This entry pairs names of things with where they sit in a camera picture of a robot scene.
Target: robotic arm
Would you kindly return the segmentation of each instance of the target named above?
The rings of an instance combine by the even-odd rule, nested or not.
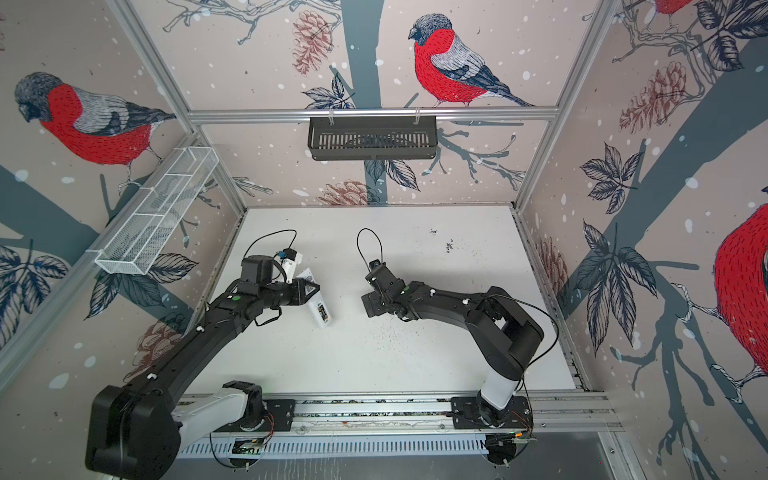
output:
[[[393,313],[404,322],[435,319],[472,334],[490,367],[478,394],[479,416],[486,425],[503,426],[515,388],[544,339],[541,327],[497,286],[486,293],[448,292],[423,282],[406,285],[379,260],[369,266],[366,280],[373,291],[362,296],[368,317]],[[495,321],[502,318],[499,329]]]
[[[85,465],[90,470],[121,478],[160,478],[180,449],[209,432],[244,418],[241,428],[256,428],[265,416],[261,387],[229,382],[217,392],[189,406],[177,408],[179,398],[200,371],[265,309],[280,318],[283,305],[303,305],[319,285],[289,278],[301,261],[300,253],[285,249],[283,262],[254,255],[243,259],[241,278],[210,305],[204,320],[155,364],[123,387],[107,386],[91,406]],[[273,283],[273,267],[283,282]]]

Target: mesh basket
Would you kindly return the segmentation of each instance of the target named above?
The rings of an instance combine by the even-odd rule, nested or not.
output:
[[[429,160],[437,154],[435,117],[353,117],[310,120],[312,158],[327,160]]]
[[[107,273],[146,275],[219,163],[213,148],[187,147],[99,254]]]

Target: red bird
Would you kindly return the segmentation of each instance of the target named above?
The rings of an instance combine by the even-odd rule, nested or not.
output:
[[[470,50],[453,31],[448,17],[439,13],[424,15],[413,24],[409,39],[415,40],[415,69],[419,83],[444,101],[469,102],[481,97],[502,97],[523,107],[532,107],[515,97],[485,65],[483,58]]]
[[[152,150],[149,139],[158,125],[176,118],[115,95],[92,94],[41,71],[24,77],[16,85],[15,97],[27,122],[39,119],[83,160],[126,165],[128,179],[118,191],[128,184],[138,185],[131,179],[131,162],[144,150]]]
[[[735,380],[719,365],[712,368],[733,383],[737,396],[729,399],[742,403],[741,389],[750,380],[768,376],[768,204],[757,209],[723,240],[715,257],[717,308],[698,306],[690,301],[685,286],[681,288],[689,309],[698,309],[722,320],[741,346],[752,356],[754,368],[741,380]],[[688,321],[691,311],[682,319]]]

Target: bird head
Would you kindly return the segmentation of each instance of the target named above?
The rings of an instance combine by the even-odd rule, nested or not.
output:
[[[51,121],[51,110],[48,108],[48,93],[63,84],[58,77],[44,71],[36,71],[22,78],[16,84],[16,103],[18,111],[29,122],[35,118],[41,121]]]
[[[408,35],[408,39],[415,40],[416,43],[423,47],[427,40],[429,40],[429,36],[441,28],[451,29],[453,25],[451,25],[448,17],[442,13],[429,13],[416,20]]]

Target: white work surface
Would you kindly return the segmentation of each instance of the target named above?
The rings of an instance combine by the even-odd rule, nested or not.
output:
[[[284,306],[269,325],[253,324],[225,346],[187,393],[212,393],[230,380],[261,385],[265,393],[459,392],[479,390],[488,364],[465,329],[430,319],[403,322],[385,314],[368,318],[361,295],[371,291],[355,244],[368,227],[381,238],[384,261],[408,283],[441,290],[485,292],[500,286],[542,308],[508,207],[333,207],[249,210],[214,290],[216,298],[240,277],[240,261],[256,238],[293,228],[293,248],[304,255],[333,320],[321,329],[308,306]],[[292,233],[260,240],[250,254],[273,255]],[[360,236],[368,261],[379,256],[370,232]],[[537,355],[554,341],[550,320],[523,306],[545,332]],[[258,320],[273,316],[264,310]],[[529,390],[573,389],[559,345],[526,373]]]

